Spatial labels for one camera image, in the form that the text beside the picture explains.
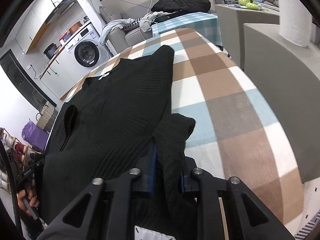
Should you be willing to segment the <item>person left hand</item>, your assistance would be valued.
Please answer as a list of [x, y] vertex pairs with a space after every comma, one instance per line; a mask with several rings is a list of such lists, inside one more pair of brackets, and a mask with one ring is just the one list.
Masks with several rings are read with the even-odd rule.
[[31, 217], [32, 214], [26, 206], [26, 203], [28, 203], [30, 207], [34, 208], [38, 208], [40, 204], [39, 200], [37, 199], [36, 191], [34, 189], [21, 190], [17, 194], [17, 201], [19, 208], [24, 211], [29, 217]]

